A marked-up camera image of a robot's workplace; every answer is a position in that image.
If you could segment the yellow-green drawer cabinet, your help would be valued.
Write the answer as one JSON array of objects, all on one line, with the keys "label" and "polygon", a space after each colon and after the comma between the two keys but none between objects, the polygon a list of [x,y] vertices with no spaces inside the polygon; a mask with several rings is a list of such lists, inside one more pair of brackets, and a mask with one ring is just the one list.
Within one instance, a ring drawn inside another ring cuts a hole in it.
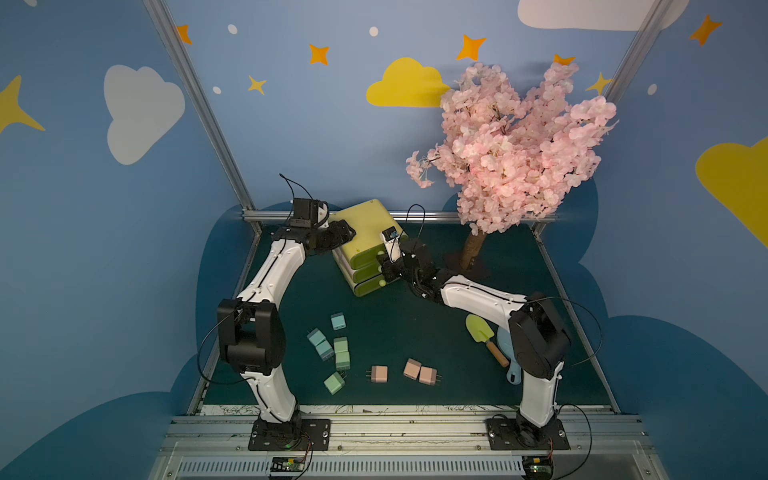
[{"label": "yellow-green drawer cabinet", "polygon": [[[390,212],[382,205],[378,199],[372,199],[344,210],[334,212],[330,215],[330,220],[346,220],[356,231],[356,236],[381,237],[381,232],[389,227],[396,227],[400,234],[403,232],[401,226],[394,220]],[[344,274],[345,269],[352,269],[346,259],[341,254],[341,247],[333,252],[334,260],[339,267],[344,279],[352,290],[352,283],[347,280]]]}]

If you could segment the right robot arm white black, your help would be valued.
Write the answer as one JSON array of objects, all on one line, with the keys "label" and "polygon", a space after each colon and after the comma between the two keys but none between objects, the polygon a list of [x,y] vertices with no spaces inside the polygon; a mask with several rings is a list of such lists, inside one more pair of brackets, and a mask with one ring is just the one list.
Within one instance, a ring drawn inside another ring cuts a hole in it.
[{"label": "right robot arm white black", "polygon": [[555,417],[556,393],[572,340],[549,297],[503,292],[437,268],[419,239],[391,239],[377,253],[384,280],[397,278],[425,300],[464,310],[508,333],[522,371],[518,423],[535,429]]}]

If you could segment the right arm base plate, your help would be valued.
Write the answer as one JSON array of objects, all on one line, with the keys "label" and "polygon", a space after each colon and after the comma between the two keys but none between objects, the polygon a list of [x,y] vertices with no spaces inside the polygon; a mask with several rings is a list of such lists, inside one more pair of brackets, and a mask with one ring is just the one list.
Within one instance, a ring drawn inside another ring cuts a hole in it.
[{"label": "right arm base plate", "polygon": [[485,427],[492,450],[570,449],[563,424],[555,417],[545,426],[537,427],[523,417],[509,418],[496,414],[485,420]]}]

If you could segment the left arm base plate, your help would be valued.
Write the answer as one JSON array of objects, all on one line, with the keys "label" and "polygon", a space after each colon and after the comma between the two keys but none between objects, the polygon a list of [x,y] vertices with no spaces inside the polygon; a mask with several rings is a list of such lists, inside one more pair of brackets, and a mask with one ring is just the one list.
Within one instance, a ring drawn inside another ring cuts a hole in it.
[{"label": "left arm base plate", "polygon": [[249,451],[327,451],[332,422],[329,419],[299,419],[284,423],[254,422]]}]

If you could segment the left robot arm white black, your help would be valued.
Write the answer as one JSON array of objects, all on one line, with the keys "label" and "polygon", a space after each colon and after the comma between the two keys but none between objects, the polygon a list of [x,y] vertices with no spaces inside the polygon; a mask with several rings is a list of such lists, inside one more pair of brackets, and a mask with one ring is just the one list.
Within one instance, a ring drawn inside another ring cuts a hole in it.
[{"label": "left robot arm white black", "polygon": [[287,339],[279,316],[281,300],[310,253],[332,251],[355,236],[345,220],[279,228],[252,281],[236,298],[218,306],[220,358],[248,384],[264,422],[288,423],[297,409],[282,367]]}]

